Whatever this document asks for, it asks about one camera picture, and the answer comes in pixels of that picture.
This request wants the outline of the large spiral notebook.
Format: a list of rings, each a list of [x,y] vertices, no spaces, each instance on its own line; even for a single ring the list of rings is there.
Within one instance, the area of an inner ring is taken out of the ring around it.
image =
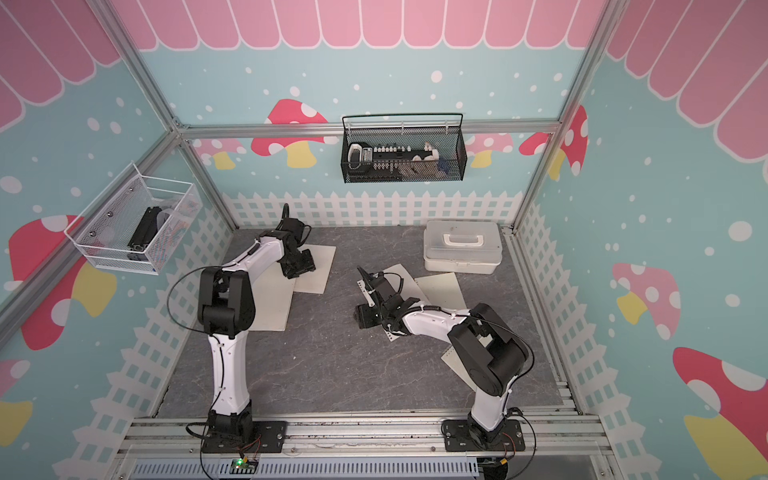
[[[281,332],[286,329],[295,279],[287,279],[279,263],[272,264],[251,284],[256,315],[250,331]]]

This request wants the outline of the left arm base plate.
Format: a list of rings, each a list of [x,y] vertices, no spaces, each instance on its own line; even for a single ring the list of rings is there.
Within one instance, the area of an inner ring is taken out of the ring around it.
[[[285,421],[217,422],[207,434],[204,454],[281,453],[288,424]]]

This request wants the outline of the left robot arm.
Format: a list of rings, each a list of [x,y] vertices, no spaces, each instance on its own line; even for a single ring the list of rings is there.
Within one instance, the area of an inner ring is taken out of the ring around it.
[[[310,232],[309,225],[285,217],[230,263],[202,270],[197,314],[213,357],[214,400],[207,426],[214,436],[249,441],[253,420],[245,348],[256,318],[252,282],[273,265],[287,279],[314,271],[312,254],[301,249]]]

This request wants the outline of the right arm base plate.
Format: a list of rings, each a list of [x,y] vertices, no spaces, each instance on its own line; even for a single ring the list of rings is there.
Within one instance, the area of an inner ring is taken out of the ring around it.
[[[441,424],[441,434],[448,452],[526,450],[518,420],[502,420],[494,430],[486,431],[471,419],[447,419]]]

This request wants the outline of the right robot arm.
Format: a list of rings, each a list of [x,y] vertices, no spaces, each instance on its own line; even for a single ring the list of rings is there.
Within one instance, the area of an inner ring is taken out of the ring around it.
[[[358,272],[366,298],[355,311],[359,327],[380,326],[393,337],[427,336],[450,344],[476,386],[470,430],[481,442],[494,439],[506,422],[512,386],[535,364],[528,343],[485,303],[449,309],[403,297],[404,280],[394,286],[388,272]]]

